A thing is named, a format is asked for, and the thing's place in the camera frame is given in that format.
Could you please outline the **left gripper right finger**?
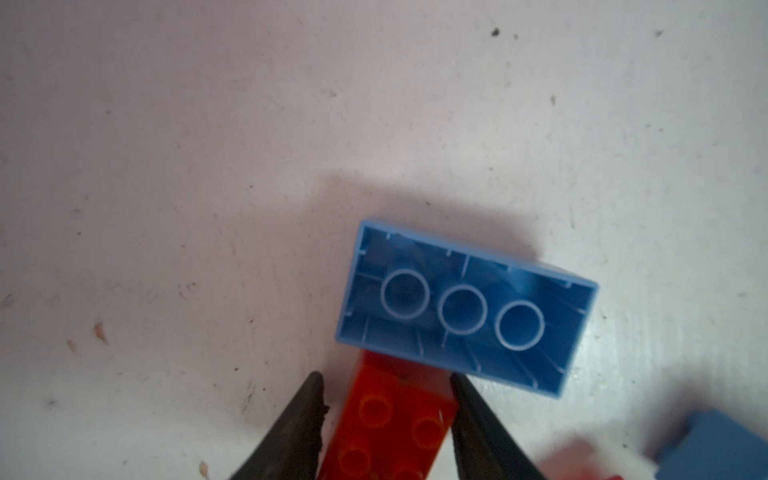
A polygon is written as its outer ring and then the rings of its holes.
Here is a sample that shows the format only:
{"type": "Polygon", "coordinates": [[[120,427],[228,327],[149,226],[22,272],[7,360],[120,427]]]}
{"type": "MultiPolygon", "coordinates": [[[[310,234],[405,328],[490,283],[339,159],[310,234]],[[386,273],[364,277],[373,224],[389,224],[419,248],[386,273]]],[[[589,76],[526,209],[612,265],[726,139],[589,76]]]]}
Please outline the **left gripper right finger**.
{"type": "Polygon", "coordinates": [[[464,374],[453,373],[450,383],[458,402],[451,428],[458,477],[544,480],[472,382],[464,374]]]}

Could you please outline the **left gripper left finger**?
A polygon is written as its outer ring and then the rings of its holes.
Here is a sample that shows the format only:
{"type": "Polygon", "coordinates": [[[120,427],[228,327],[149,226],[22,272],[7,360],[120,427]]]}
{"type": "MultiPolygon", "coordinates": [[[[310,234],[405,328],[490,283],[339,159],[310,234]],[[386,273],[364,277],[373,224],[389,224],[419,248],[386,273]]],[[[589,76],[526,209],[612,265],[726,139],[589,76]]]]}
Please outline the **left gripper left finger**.
{"type": "Polygon", "coordinates": [[[328,411],[324,377],[313,371],[231,479],[315,479],[328,411]]]}

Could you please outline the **red lego brick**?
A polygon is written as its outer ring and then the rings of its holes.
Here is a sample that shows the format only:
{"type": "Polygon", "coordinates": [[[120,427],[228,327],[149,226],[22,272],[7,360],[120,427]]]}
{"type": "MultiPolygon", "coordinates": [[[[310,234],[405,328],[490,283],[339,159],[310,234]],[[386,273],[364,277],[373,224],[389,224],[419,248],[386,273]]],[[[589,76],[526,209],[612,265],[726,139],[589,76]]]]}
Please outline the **red lego brick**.
{"type": "Polygon", "coordinates": [[[320,479],[425,479],[458,411],[451,373],[364,350],[320,479]]]}

